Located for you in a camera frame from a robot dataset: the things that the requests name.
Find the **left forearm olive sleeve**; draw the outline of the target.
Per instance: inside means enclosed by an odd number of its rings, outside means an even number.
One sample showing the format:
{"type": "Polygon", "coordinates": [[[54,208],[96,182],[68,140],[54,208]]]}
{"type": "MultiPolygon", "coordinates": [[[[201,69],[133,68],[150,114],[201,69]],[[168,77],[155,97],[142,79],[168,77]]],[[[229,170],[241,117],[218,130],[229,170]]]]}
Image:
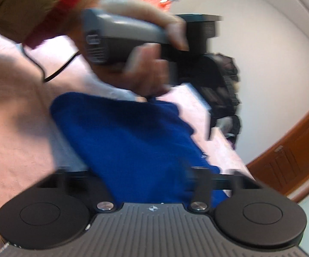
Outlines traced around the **left forearm olive sleeve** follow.
{"type": "Polygon", "coordinates": [[[65,34],[89,0],[0,0],[0,34],[31,48],[65,34]]]}

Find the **left hand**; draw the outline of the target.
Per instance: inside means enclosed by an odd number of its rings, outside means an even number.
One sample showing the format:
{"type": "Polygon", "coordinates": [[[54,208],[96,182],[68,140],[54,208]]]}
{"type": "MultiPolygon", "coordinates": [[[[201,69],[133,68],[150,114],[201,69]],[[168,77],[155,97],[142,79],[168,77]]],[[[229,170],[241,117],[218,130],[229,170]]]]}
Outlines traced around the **left hand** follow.
{"type": "MultiPolygon", "coordinates": [[[[93,7],[159,25],[166,30],[175,48],[181,51],[188,50],[186,23],[180,17],[163,12],[141,0],[82,0],[71,14],[65,28],[65,35],[73,41],[85,59],[88,55],[85,51],[80,15],[83,10],[93,7]]],[[[98,66],[92,64],[91,69],[101,81],[143,97],[161,96],[170,90],[168,62],[160,58],[160,45],[158,44],[146,43],[136,47],[125,65],[98,66]]]]}

